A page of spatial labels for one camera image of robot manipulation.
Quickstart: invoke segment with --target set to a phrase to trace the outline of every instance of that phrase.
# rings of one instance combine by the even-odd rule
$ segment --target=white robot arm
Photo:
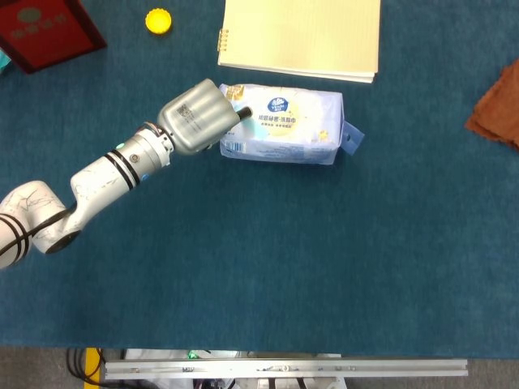
[[[165,105],[157,124],[146,122],[125,143],[75,174],[76,204],[65,207],[42,181],[14,189],[0,203],[0,268],[17,263],[32,244],[50,254],[67,246],[103,208],[169,165],[173,151],[195,154],[251,116],[234,112],[206,79]]]

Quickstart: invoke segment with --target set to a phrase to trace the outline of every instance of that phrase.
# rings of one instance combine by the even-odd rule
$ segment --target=metal bar
[[[110,361],[107,379],[459,377],[467,360],[211,359]]]

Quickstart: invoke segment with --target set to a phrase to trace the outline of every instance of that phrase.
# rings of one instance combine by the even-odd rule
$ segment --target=blue tabletop
[[[0,272],[0,343],[519,357],[519,158],[464,129],[519,55],[515,0],[383,0],[372,85],[217,65],[223,0],[84,2],[108,48],[0,76],[0,197],[70,177],[195,83],[342,92],[331,167],[172,165]],[[144,16],[164,6],[173,31]]]

